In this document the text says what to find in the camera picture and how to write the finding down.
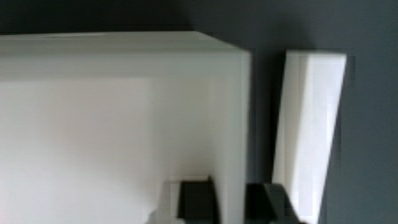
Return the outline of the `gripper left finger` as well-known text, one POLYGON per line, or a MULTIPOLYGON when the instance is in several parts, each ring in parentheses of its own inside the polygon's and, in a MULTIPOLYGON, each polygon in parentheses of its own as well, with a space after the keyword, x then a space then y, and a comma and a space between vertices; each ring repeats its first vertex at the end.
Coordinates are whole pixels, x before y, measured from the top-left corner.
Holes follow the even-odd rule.
POLYGON ((214 179, 187 180, 180 186, 179 218, 186 224, 221 224, 214 179))

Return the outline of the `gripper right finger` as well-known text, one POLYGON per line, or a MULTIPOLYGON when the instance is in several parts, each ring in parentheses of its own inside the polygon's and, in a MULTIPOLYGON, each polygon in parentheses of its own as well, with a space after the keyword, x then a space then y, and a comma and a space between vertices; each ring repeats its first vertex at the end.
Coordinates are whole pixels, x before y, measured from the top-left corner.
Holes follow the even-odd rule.
POLYGON ((299 220, 282 184, 248 185, 246 224, 308 224, 299 220))

